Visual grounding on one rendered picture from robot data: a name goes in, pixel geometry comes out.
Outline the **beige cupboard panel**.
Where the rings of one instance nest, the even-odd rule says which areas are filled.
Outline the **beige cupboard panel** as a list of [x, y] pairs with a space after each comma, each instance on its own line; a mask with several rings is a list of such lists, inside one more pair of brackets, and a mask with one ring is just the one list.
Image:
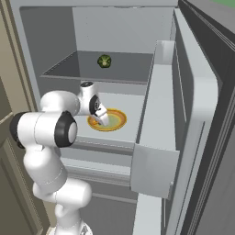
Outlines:
[[47, 235], [50, 221], [23, 164], [25, 151], [9, 124], [20, 111], [34, 111], [28, 71], [10, 0], [0, 0], [0, 235]]

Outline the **green round vegetable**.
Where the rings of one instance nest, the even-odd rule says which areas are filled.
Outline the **green round vegetable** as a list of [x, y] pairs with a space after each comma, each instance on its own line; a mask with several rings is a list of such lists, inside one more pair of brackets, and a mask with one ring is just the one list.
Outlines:
[[101, 68], [109, 68], [111, 66], [111, 57], [103, 54], [98, 58], [97, 63]]

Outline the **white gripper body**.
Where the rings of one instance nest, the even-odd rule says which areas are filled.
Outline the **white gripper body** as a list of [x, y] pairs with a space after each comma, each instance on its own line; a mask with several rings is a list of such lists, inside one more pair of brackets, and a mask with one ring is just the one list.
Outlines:
[[108, 115], [107, 115], [107, 110], [105, 107], [99, 107], [96, 112], [93, 114], [93, 117], [95, 120], [103, 126], [108, 125]]

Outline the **grey fridge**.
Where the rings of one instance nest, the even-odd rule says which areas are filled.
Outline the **grey fridge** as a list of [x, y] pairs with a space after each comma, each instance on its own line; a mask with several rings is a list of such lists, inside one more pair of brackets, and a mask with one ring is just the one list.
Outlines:
[[[40, 112], [50, 91], [96, 85], [100, 102], [127, 116], [114, 131], [74, 117], [75, 142], [60, 149], [67, 174], [87, 182], [79, 209], [93, 235], [133, 235], [138, 197], [172, 195], [179, 153], [173, 108], [174, 14], [178, 0], [10, 0]], [[97, 60], [111, 57], [111, 66]]]

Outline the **yellow plate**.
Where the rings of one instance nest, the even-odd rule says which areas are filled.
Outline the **yellow plate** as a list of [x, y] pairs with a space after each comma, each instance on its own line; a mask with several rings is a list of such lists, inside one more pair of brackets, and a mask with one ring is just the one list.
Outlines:
[[103, 132], [109, 132], [109, 131], [121, 129], [127, 122], [126, 114], [118, 109], [109, 108], [107, 110], [107, 115], [109, 118], [109, 124], [107, 126], [98, 125], [98, 124], [93, 125], [91, 123], [91, 119], [94, 119], [93, 117], [88, 117], [87, 123], [92, 129], [103, 131]]

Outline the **grey fridge door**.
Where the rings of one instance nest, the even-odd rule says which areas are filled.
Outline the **grey fridge door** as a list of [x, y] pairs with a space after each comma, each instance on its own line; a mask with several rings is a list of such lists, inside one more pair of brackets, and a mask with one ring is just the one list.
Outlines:
[[235, 34], [188, 0], [181, 21], [219, 83], [216, 109], [201, 118], [192, 108], [186, 121], [172, 199], [140, 195], [133, 235], [199, 235], [207, 200], [235, 124]]

